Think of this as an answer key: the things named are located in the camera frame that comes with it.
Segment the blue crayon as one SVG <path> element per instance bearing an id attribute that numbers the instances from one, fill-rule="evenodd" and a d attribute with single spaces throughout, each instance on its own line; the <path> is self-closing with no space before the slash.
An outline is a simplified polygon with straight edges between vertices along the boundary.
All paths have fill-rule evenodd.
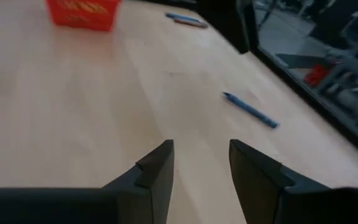
<path id="1" fill-rule="evenodd" d="M 175 14 L 175 13 L 171 13 L 171 12 L 166 12 L 165 16 L 168 18 L 171 18 L 171 19 L 183 19 L 183 20 L 189 20 L 189 21 L 198 21 L 195 18 L 180 15 L 180 14 Z"/>
<path id="2" fill-rule="evenodd" d="M 276 122 L 272 118 L 268 117 L 267 115 L 261 113 L 259 110 L 255 109 L 253 106 L 247 104 L 245 101 L 242 101 L 237 96 L 235 96 L 231 93 L 228 93 L 228 92 L 223 92 L 223 95 L 228 101 L 230 101 L 234 105 L 238 106 L 242 110 L 248 112 L 249 114 L 251 114 L 252 116 L 257 118 L 258 120 L 263 122 L 265 125 L 269 126 L 270 128 L 274 129 L 279 126 L 278 122 Z"/>

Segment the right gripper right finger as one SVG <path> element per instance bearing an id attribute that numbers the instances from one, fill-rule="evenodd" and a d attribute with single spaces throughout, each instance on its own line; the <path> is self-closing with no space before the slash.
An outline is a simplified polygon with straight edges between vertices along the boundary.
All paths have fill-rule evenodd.
<path id="1" fill-rule="evenodd" d="M 238 139 L 229 141 L 229 162 L 247 224 L 310 224 L 310 195 L 329 190 Z"/>

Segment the red plastic basket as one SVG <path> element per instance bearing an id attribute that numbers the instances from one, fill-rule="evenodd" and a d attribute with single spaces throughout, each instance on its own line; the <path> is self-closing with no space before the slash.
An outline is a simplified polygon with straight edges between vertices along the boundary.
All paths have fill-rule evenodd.
<path id="1" fill-rule="evenodd" d="M 80 0 L 101 4 L 108 10 L 107 14 L 74 11 L 62 8 L 58 0 L 45 0 L 50 17 L 58 26 L 85 28 L 98 31 L 110 31 L 122 0 Z"/>

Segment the red floor object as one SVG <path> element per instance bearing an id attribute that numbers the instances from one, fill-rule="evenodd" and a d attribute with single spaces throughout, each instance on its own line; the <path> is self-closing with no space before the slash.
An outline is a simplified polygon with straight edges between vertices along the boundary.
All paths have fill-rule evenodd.
<path id="1" fill-rule="evenodd" d="M 316 87 L 328 75 L 330 70 L 330 68 L 316 64 L 303 80 L 309 86 Z"/>

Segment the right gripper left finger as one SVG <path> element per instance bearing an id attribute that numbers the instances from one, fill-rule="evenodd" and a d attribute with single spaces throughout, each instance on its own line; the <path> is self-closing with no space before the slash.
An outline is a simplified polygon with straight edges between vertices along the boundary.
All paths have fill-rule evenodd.
<path id="1" fill-rule="evenodd" d="M 167 139 L 102 187 L 116 196 L 119 224 L 166 224 L 174 163 L 174 142 Z"/>

